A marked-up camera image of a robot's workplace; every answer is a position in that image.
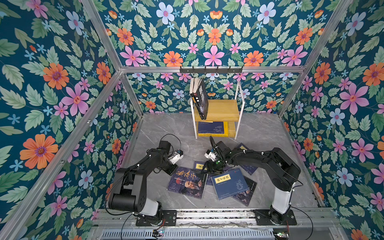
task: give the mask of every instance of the white shelf frame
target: white shelf frame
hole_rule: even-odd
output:
[[[241,117],[243,116],[244,105],[245,105],[244,93],[243,93],[243,89],[241,88],[241,82],[237,82],[237,84],[236,84],[236,93],[235,93],[236,103],[237,103],[237,93],[238,92],[240,92],[240,94],[241,94],[242,106],[241,106],[239,121],[237,122],[235,140],[237,138],[237,133],[239,131]],[[193,120],[193,128],[194,128],[194,131],[195,131],[195,138],[197,139],[197,129],[196,129],[196,120],[195,120],[195,108],[194,108],[194,104],[193,104],[192,98],[190,99],[189,103],[190,103],[190,106],[191,106],[191,113],[192,113],[192,120]]]

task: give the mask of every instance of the aluminum frame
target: aluminum frame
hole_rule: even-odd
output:
[[[41,198],[45,196],[49,186],[56,179],[56,176],[63,168],[64,163],[67,161],[69,156],[72,154],[72,151],[83,137],[89,127],[89,123],[96,117],[98,111],[105,103],[105,100],[109,97],[110,92],[117,85],[120,77],[121,73],[116,72],[111,77],[107,85],[105,85],[99,96],[97,96],[96,100],[84,114],[79,124],[74,128],[72,133],[65,140],[63,146],[59,149],[43,173],[39,176],[35,184],[28,191],[28,194],[22,200],[20,206],[15,210],[12,217],[3,226],[0,231],[0,239],[16,239],[18,233],[23,226],[25,226],[30,216],[32,216],[39,205]]]
[[[327,44],[329,38],[331,37],[333,31],[336,29],[337,25],[341,21],[341,18],[343,17],[344,13],[347,11],[349,5],[352,2],[353,2],[353,0],[340,0],[339,1],[335,11],[332,13],[331,17],[329,18],[329,21],[328,21],[327,25],[325,26],[322,35],[320,36],[315,47],[311,51],[311,54],[309,55],[307,61],[305,62],[304,72],[301,73],[298,76],[298,78],[296,79],[295,83],[293,84],[291,90],[289,91],[287,97],[284,100],[283,105],[281,106],[281,108],[278,112],[278,114],[281,118],[283,117],[289,104],[291,104],[294,96],[296,95],[297,91],[300,89],[301,84],[303,83],[304,79],[307,77],[312,66],[315,64],[321,51],[323,50],[323,48]]]

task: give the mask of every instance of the small wooden shelf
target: small wooden shelf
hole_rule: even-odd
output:
[[[194,107],[194,114],[196,122],[238,122],[240,118],[237,102],[234,99],[208,99],[208,113],[205,120],[200,118],[196,107]]]

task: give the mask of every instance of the gray marble floor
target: gray marble floor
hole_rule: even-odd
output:
[[[157,147],[161,137],[167,133],[172,133],[181,140],[181,150],[184,152],[184,157],[177,162],[179,166],[193,168],[194,161],[205,162],[207,160],[204,153],[211,148],[209,138],[199,137],[197,140],[195,139],[190,114],[148,114],[144,115],[139,137],[129,160],[129,166],[142,159],[146,155],[147,149]],[[164,140],[169,141],[178,149],[179,142],[173,136],[167,136]],[[293,160],[299,161],[284,126],[276,114],[245,114],[240,124],[237,139],[215,137],[215,142],[218,141],[223,141],[230,148],[243,143],[256,151],[272,150],[274,147],[279,147]],[[252,176],[244,169],[241,168],[241,170],[244,176],[257,182],[249,207],[269,207],[273,201],[275,187],[265,170],[259,168]],[[147,196],[152,200],[160,201],[165,209],[245,207],[231,197],[218,200],[213,186],[205,187],[202,200],[167,191],[169,180],[170,176],[164,171],[159,174],[151,173],[147,179]],[[304,186],[297,187],[293,192],[292,205],[294,207],[317,207],[317,201],[303,170],[299,180],[303,182]]]

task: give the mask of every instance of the book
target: book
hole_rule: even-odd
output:
[[[238,200],[239,202],[241,202],[245,206],[248,206],[249,203],[251,202],[251,198],[252,198],[253,192],[255,191],[257,183],[255,181],[247,178],[247,177],[244,177],[244,179],[245,179],[245,182],[247,183],[247,185],[249,187],[249,190],[238,193],[238,194],[233,195],[231,197]]]
[[[201,199],[208,174],[187,167],[178,167],[172,175],[167,190]]]
[[[249,190],[239,168],[211,177],[219,200]]]
[[[244,150],[249,150],[249,148],[247,148],[243,143],[240,143],[237,147]],[[258,169],[258,167],[250,165],[240,165],[240,167],[242,167],[247,173],[249,173],[249,175],[252,175]]]

